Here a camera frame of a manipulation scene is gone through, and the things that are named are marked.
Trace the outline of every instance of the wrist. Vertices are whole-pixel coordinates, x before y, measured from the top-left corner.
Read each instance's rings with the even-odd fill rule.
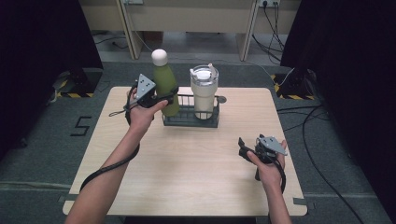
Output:
[[[278,184],[271,184],[271,185],[263,185],[265,193],[275,195],[275,194],[282,194],[282,189]]]
[[[146,134],[148,130],[147,129],[142,129],[136,127],[136,125],[131,125],[129,126],[128,132],[126,133],[127,135],[134,135],[135,137],[138,138],[143,138],[143,136]]]

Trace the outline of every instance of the white bottle cap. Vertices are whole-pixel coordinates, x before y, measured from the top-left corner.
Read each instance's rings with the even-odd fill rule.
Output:
[[[166,51],[163,49],[156,49],[151,53],[152,62],[156,66],[164,66],[168,63]]]

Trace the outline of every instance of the black device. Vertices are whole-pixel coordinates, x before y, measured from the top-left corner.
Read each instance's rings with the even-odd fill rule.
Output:
[[[139,79],[135,81],[129,94],[127,96],[127,101],[124,106],[125,118],[128,124],[131,125],[130,112],[131,109],[137,105],[141,105],[145,108],[150,108],[156,105],[158,102],[167,100],[168,104],[171,105],[174,102],[174,96],[178,92],[178,86],[176,86],[171,92],[162,95],[155,94],[155,82],[140,74]],[[132,90],[137,88],[135,99],[131,102]]]
[[[260,136],[256,139],[256,146],[255,150],[246,147],[245,142],[242,138],[239,137],[238,140],[239,148],[239,156],[244,158],[247,161],[250,161],[248,157],[248,151],[253,152],[259,159],[265,164],[273,163],[277,170],[280,172],[280,176],[282,178],[281,189],[282,192],[286,186],[286,175],[283,171],[282,166],[280,165],[279,161],[276,158],[276,153],[282,153],[283,155],[288,155],[285,149],[279,144],[279,142],[274,137],[264,137],[264,135],[260,134]],[[256,170],[255,175],[256,180],[260,180],[259,176],[259,169]]]

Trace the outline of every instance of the hand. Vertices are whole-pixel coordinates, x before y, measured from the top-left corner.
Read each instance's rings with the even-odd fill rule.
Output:
[[[287,143],[285,140],[282,141],[281,146],[286,149]],[[251,151],[247,153],[250,160],[257,165],[260,174],[260,180],[265,190],[272,189],[273,187],[280,187],[280,173],[276,166],[272,163],[264,164],[260,159]],[[281,153],[276,153],[277,160],[279,161],[282,168],[285,168],[285,156]]]
[[[132,90],[131,102],[134,100],[136,92],[137,92],[136,88]],[[160,101],[151,108],[145,108],[140,105],[133,107],[130,113],[130,118],[131,118],[130,129],[135,129],[141,133],[145,133],[149,129],[149,126],[154,118],[154,114],[157,111],[166,107],[167,105],[168,105],[168,101]]]

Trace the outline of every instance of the person's arm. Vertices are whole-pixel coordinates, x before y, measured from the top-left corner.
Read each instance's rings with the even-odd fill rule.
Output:
[[[106,167],[131,156],[140,140],[149,129],[154,114],[167,105],[159,102],[152,108],[134,107],[131,110],[131,125],[114,151],[102,165]],[[128,163],[105,172],[91,180],[78,195],[65,223],[102,223],[116,198]]]
[[[282,147],[286,148],[286,141],[282,141]],[[265,194],[268,199],[268,207],[270,210],[271,222],[273,224],[291,223],[288,208],[286,207],[285,200],[283,199],[282,190],[280,188],[280,173],[273,164],[264,164],[260,159],[252,152],[248,152],[250,160],[257,165],[260,174],[260,180],[264,187]],[[282,167],[285,167],[285,156],[277,153],[277,159]]]

